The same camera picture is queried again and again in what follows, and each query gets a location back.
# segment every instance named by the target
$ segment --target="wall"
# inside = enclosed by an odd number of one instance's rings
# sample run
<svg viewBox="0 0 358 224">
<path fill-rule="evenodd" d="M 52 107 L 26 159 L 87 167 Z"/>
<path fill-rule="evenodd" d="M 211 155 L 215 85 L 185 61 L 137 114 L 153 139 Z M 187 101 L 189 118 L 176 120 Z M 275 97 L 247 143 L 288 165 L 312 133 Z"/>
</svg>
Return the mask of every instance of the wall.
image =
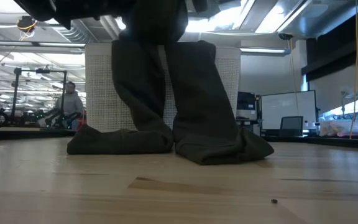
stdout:
<svg viewBox="0 0 358 224">
<path fill-rule="evenodd" d="M 321 113 L 342 106 L 342 91 L 354 92 L 356 66 L 349 66 L 341 71 L 310 81 L 310 89 L 316 90 L 317 107 Z M 353 102 L 353 98 L 344 99 L 344 103 Z"/>
<path fill-rule="evenodd" d="M 288 93 L 294 91 L 295 87 L 300 91 L 304 78 L 301 68 L 307 63 L 306 42 L 298 40 L 294 46 L 292 54 L 296 84 L 291 69 L 291 55 L 242 55 L 239 91 L 257 95 Z"/>
</svg>

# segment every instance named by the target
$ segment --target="office chair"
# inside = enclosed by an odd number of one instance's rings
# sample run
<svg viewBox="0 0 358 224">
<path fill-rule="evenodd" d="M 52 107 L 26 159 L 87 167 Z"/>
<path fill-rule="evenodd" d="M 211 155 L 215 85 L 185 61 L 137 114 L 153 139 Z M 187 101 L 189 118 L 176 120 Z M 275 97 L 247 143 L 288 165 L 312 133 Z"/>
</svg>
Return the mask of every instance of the office chair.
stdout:
<svg viewBox="0 0 358 224">
<path fill-rule="evenodd" d="M 288 116 L 281 119 L 279 137 L 299 137 L 303 135 L 303 116 Z"/>
</svg>

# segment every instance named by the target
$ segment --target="ceiling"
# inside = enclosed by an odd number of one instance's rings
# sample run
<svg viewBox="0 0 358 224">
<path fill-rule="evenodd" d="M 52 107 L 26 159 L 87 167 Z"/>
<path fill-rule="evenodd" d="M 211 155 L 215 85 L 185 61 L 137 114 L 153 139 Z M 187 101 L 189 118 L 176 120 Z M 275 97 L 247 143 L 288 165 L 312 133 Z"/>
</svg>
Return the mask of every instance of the ceiling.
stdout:
<svg viewBox="0 0 358 224">
<path fill-rule="evenodd" d="M 216 45 L 231 47 L 285 48 L 277 31 L 293 34 L 296 38 L 323 35 L 355 14 L 353 0 L 233 0 L 217 5 L 209 1 L 207 12 L 197 14 L 191 1 L 188 3 L 189 26 L 182 41 L 203 39 Z M 0 0 L 0 40 L 19 40 L 24 33 L 16 27 L 16 21 L 27 15 L 13 0 Z M 54 21 L 39 22 L 26 41 L 32 42 L 110 42 L 116 39 L 123 24 L 112 17 L 74 21 L 75 39 Z M 0 46 L 0 104 L 9 107 L 12 100 L 14 67 L 29 69 L 49 68 L 68 70 L 68 80 L 77 82 L 77 90 L 85 102 L 85 56 L 80 51 L 60 48 Z M 47 108 L 59 95 L 56 82 L 63 79 L 61 73 L 51 73 L 46 82 L 35 74 L 24 74 L 20 82 L 19 100 L 23 107 Z"/>
</svg>

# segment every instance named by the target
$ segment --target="white perforated panel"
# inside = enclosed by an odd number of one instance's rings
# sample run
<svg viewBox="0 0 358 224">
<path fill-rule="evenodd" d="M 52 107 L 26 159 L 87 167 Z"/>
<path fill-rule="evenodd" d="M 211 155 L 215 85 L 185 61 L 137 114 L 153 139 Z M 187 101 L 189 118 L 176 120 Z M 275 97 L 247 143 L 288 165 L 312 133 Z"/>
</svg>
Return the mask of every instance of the white perforated panel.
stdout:
<svg viewBox="0 0 358 224">
<path fill-rule="evenodd" d="M 159 51 L 166 84 L 164 121 L 172 128 L 177 113 L 175 99 L 163 47 L 159 47 Z M 217 47 L 215 62 L 235 113 L 240 75 L 240 50 Z M 87 123 L 102 132 L 122 128 L 135 130 L 129 108 L 119 98 L 112 83 L 111 44 L 86 45 L 85 64 Z"/>
</svg>

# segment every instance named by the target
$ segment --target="wooden table surface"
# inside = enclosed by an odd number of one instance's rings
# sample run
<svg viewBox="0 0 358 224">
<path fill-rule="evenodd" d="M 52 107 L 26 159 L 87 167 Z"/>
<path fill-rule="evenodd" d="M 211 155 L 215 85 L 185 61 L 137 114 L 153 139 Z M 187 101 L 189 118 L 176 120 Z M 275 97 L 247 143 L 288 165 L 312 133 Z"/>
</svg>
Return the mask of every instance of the wooden table surface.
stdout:
<svg viewBox="0 0 358 224">
<path fill-rule="evenodd" d="M 272 143 L 264 161 L 198 166 L 68 156 L 69 140 L 0 141 L 0 223 L 358 224 L 358 149 Z"/>
</svg>

